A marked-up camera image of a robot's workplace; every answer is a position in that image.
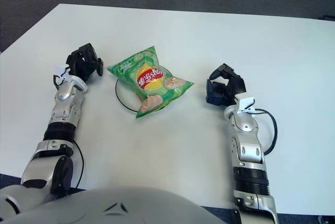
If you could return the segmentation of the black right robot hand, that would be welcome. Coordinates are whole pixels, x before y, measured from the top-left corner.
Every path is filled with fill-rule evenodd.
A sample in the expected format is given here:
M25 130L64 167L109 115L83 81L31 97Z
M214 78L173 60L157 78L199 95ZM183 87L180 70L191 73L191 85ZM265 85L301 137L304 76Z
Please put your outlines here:
M215 82L218 77L222 77L228 83ZM225 63L215 69L206 82L206 102L212 105L227 107L235 105L235 95L245 92L243 78Z

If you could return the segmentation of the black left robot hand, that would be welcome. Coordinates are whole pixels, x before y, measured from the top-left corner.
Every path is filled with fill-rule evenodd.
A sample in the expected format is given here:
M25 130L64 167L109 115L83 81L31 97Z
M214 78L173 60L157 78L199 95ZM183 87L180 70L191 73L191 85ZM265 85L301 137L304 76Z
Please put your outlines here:
M97 57L94 47L87 43L73 51L67 58L66 64L70 67L69 74L79 77L85 83L96 71L103 76L103 61Z

